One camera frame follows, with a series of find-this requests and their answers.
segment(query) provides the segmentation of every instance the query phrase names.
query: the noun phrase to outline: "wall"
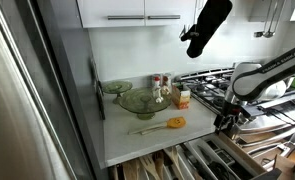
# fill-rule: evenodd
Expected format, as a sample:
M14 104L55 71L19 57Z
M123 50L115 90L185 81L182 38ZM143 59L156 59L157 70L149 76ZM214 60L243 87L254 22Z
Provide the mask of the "wall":
M279 50L279 54L287 52L295 47L295 22L290 22L288 31L284 37L284 42Z
M177 75L275 56L287 32L288 21L280 22L273 38L254 38L254 32L264 28L264 23L248 22L254 1L232 2L233 10L226 22L196 59L187 56L188 44L178 38L182 30L180 26L89 29L101 80L159 72L175 72Z

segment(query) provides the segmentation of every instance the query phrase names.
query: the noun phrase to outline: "open drawer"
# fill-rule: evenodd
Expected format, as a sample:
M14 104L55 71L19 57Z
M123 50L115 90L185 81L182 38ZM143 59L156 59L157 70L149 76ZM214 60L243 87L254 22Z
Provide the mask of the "open drawer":
M163 155L163 163L155 160ZM146 170L144 160L152 164L154 173ZM118 164L111 168L112 177L116 180L154 180L162 176L164 180L175 178L182 180L239 180L251 179L266 170L254 161L246 152L234 144L223 133L219 135L209 134L164 150Z

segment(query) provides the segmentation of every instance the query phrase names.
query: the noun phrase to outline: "white countertop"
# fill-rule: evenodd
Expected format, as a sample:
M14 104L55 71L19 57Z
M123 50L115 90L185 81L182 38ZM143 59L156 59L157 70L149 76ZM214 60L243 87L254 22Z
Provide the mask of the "white countertop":
M157 112L151 120L140 120L136 114L115 105L116 95L105 94L104 121L106 166L112 166L181 142L214 132L216 115L191 98L189 109L179 110L172 103L167 109ZM161 129L147 135L132 134L128 131L183 116L187 123L179 129Z

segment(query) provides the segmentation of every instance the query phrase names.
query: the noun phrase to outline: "stainless steel refrigerator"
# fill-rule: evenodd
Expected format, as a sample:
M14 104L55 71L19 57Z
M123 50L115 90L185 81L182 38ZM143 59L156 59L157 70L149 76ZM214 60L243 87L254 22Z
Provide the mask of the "stainless steel refrigerator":
M108 179L91 49L75 0L0 0L0 179Z

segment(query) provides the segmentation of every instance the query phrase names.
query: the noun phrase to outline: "knife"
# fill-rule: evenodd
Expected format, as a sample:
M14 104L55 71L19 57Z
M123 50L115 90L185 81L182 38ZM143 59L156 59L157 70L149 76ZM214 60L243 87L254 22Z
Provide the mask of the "knife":
M273 144L268 144L266 146L261 146L261 147L258 147L256 149L253 149L251 151L248 151L247 154L252 156L252 155L254 155L254 154L258 153L258 152L261 152L261 151L268 152L268 151L271 151L271 150L277 148L277 146L280 145L280 144L282 144L282 143L273 143Z
M175 171L173 169L173 162L170 160L170 158L168 156L164 156L164 165L165 167L168 168L169 170L169 175L171 177L172 180L178 180Z
M225 166L223 166L219 162L212 160L212 158L207 154L207 152L202 147L200 147L199 145L197 145L197 147L200 150L201 155L204 158L206 165L219 180L237 179L235 177L235 175L233 173L229 172L229 170Z
M210 175L205 173L201 164L198 162L196 157L189 151L185 144L180 144L180 147L183 149L187 162L193 168L195 173L197 173L201 177L204 177L205 179L213 179Z

